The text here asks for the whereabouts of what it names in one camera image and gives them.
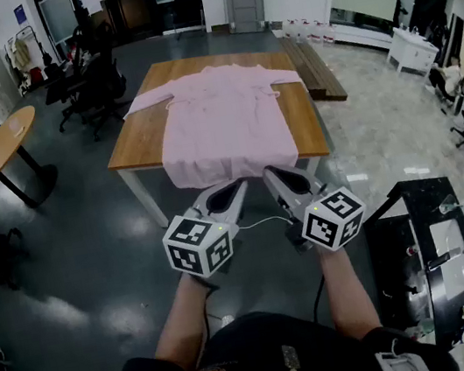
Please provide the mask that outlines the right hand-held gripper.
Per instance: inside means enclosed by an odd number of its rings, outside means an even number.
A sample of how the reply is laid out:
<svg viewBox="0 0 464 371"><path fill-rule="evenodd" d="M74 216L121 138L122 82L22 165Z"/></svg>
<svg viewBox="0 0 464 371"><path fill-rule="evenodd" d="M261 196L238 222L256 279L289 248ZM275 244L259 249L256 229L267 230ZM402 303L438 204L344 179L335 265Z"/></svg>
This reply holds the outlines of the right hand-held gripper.
<svg viewBox="0 0 464 371"><path fill-rule="evenodd" d="M315 246L336 252L359 235L366 206L346 186L327 192L309 171L290 166L263 171L273 199L292 215L285 233L298 252Z"/></svg>

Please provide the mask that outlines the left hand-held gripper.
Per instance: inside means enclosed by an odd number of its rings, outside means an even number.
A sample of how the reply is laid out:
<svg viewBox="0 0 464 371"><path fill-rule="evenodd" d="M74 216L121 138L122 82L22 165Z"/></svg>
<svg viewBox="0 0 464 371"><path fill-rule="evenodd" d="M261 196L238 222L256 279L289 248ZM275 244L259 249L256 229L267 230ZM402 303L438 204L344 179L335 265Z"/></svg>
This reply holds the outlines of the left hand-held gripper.
<svg viewBox="0 0 464 371"><path fill-rule="evenodd" d="M162 239L173 270L208 279L229 261L248 188L243 178L224 181L174 217Z"/></svg>

